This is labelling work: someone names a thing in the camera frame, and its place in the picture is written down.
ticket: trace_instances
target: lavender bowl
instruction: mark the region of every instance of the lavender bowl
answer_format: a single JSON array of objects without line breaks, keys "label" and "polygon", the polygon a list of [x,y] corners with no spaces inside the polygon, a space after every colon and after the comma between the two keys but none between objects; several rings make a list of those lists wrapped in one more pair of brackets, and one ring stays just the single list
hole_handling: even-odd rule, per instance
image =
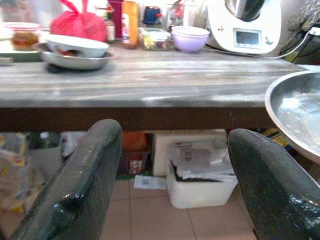
[{"label": "lavender bowl", "polygon": [[204,36],[192,36],[179,32],[172,32],[172,40],[177,49],[184,53],[195,53],[201,50],[209,37],[208,35]]},{"label": "lavender bowl", "polygon": [[174,26],[172,31],[179,34],[187,34],[190,36],[207,36],[210,34],[208,30],[195,26]]}]

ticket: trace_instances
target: paper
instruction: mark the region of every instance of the paper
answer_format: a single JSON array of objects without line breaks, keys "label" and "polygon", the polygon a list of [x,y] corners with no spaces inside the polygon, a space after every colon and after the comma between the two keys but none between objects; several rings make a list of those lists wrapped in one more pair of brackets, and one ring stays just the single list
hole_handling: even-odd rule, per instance
[{"label": "paper", "polygon": [[135,189],[166,190],[167,183],[163,177],[136,175],[133,187]]},{"label": "paper", "polygon": [[182,179],[236,180],[228,147],[222,141],[190,141],[171,144],[170,161]]}]

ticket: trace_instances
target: floor tile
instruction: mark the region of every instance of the floor tile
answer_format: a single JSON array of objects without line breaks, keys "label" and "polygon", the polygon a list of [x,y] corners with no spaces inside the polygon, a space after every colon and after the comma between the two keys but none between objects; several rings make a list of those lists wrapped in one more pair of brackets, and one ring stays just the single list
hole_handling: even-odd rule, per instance
[{"label": "floor tile", "polygon": [[129,181],[118,180],[114,182],[111,201],[129,199]]},{"label": "floor tile", "polygon": [[130,240],[129,200],[111,201],[100,240]]},{"label": "floor tile", "polygon": [[188,210],[173,207],[167,196],[130,202],[131,240],[196,240]]},{"label": "floor tile", "polygon": [[257,240],[233,195],[226,205],[188,211],[198,240]]},{"label": "floor tile", "polygon": [[151,198],[151,197],[163,197],[168,196],[167,190],[152,190],[152,189],[139,189],[134,188],[135,179],[130,179],[130,198],[136,199],[136,198]]},{"label": "floor tile", "polygon": [[250,225],[250,228],[253,230],[255,227],[254,227],[254,224],[251,220],[251,217],[249,215],[249,212],[247,210],[247,207],[246,207],[246,204],[244,202],[244,199],[241,195],[241,191],[240,191],[240,187],[239,185],[237,185],[232,193],[232,195],[235,197],[235,199],[237,200],[240,208],[242,209],[242,212],[246,218],[246,220],[248,221],[249,225]]},{"label": "floor tile", "polygon": [[0,226],[6,237],[9,237],[14,232],[23,217],[21,213],[11,211],[3,212],[0,218]]}]

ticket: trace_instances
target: glass jar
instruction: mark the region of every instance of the glass jar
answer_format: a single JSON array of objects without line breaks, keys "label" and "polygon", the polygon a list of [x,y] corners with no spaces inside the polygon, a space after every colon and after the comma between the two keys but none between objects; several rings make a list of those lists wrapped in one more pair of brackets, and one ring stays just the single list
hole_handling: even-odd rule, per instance
[{"label": "glass jar", "polygon": [[32,45],[39,43],[41,30],[36,23],[6,22],[4,27],[11,29],[10,41],[16,51],[33,51]]}]

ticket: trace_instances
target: metal bowl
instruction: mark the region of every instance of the metal bowl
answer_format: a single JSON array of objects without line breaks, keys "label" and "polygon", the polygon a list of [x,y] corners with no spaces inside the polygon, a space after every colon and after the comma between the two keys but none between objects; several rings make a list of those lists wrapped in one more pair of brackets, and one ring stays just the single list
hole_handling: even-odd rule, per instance
[{"label": "metal bowl", "polygon": [[320,72],[280,77],[267,89],[265,107],[289,144],[320,164]]},{"label": "metal bowl", "polygon": [[48,63],[59,67],[76,70],[95,70],[103,68],[113,56],[109,52],[105,52],[99,58],[86,58],[77,56],[65,56],[51,52],[46,43],[36,43],[32,47],[40,52],[40,58]]}]

